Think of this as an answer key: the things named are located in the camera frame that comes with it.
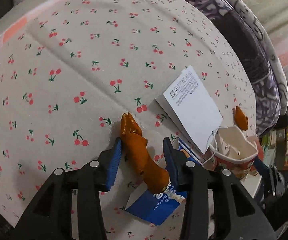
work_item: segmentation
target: tablecloth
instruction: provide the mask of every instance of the tablecloth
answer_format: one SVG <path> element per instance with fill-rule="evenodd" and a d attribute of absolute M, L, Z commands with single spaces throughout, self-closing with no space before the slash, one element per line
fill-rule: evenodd
<path fill-rule="evenodd" d="M 57 1 L 0 48 L 0 213 L 12 226 L 54 169 L 81 168 L 112 146 L 125 112 L 159 162 L 163 138 L 180 133 L 155 98 L 186 66 L 215 101 L 222 125 L 234 124 L 239 105 L 249 118 L 245 135 L 254 134 L 252 86 L 196 8 L 184 0 Z M 178 239 L 183 204 L 159 227 L 125 212 L 140 182 L 122 159 L 111 191 L 99 192 L 108 239 Z"/>

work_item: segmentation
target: brown snack piece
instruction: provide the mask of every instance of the brown snack piece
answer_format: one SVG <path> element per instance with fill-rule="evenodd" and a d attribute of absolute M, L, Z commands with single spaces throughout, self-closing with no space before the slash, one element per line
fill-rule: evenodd
<path fill-rule="evenodd" d="M 167 170 L 159 167 L 149 156 L 147 140 L 131 113 L 123 114 L 121 121 L 121 139 L 127 149 L 127 158 L 135 172 L 143 177 L 148 190 L 153 194 L 162 193 L 169 183 Z"/>
<path fill-rule="evenodd" d="M 246 131 L 248 129 L 249 119 L 245 116 L 239 106 L 236 106 L 235 108 L 234 120 L 241 130 Z"/>

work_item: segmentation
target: patterned fabric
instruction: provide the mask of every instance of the patterned fabric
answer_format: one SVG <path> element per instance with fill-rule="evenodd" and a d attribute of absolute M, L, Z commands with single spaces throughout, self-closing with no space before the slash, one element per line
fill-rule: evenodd
<path fill-rule="evenodd" d="M 128 111 L 159 162 L 163 138 L 180 133 L 155 98 L 189 65 L 222 125 L 239 105 L 254 135 L 255 96 L 239 59 L 184 0 L 67 0 L 42 12 L 0 49 L 0 213 L 15 226 L 54 169 L 78 169 L 112 146 Z M 115 185 L 99 193 L 108 239 L 178 238 L 184 205 L 159 227 L 124 211 L 140 183 L 122 158 Z"/>
<path fill-rule="evenodd" d="M 281 101 L 281 115 L 286 113 L 288 109 L 288 84 L 281 62 L 275 53 L 272 42 L 266 30 L 259 22 L 257 17 L 241 0 L 227 0 L 236 10 L 236 12 L 243 18 L 243 20 L 250 26 L 257 39 L 260 41 L 265 53 L 268 56 L 274 77 L 278 84 L 280 101 Z"/>
<path fill-rule="evenodd" d="M 240 59 L 254 89 L 257 102 L 256 133 L 261 135 L 278 121 L 281 103 L 277 84 L 260 42 L 227 0 L 186 1 L 212 21 Z"/>

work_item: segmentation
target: orange-brown object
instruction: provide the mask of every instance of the orange-brown object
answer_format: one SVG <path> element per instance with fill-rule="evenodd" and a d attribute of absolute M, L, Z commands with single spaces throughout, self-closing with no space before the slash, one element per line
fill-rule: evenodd
<path fill-rule="evenodd" d="M 236 125 L 243 131 L 248 129 L 249 119 L 245 114 L 242 112 L 239 106 L 235 108 L 234 120 Z"/>
<path fill-rule="evenodd" d="M 153 194 L 162 193 L 169 183 L 169 174 L 149 156 L 147 140 L 142 137 L 142 130 L 130 113 L 122 116 L 121 139 L 123 146 L 127 148 L 128 160 L 135 172 L 143 176 L 148 190 Z"/>

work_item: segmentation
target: folded paper tag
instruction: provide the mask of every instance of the folded paper tag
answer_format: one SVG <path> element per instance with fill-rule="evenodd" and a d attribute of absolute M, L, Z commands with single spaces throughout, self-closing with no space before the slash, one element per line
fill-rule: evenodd
<path fill-rule="evenodd" d="M 194 154 L 180 138 L 176 139 L 172 145 L 175 149 L 182 151 L 186 157 L 189 156 L 188 151 Z M 188 157 L 188 160 L 196 162 L 192 157 Z M 164 158 L 159 162 L 159 166 L 163 168 L 166 166 Z M 147 186 L 143 182 L 130 195 L 125 210 L 159 226 L 184 201 L 186 195 L 187 192 L 177 192 L 171 182 L 163 193 L 153 195 L 147 190 Z"/>
<path fill-rule="evenodd" d="M 213 140 L 212 131 L 220 127 L 223 118 L 193 67 L 184 69 L 156 101 L 183 135 L 205 154 Z"/>

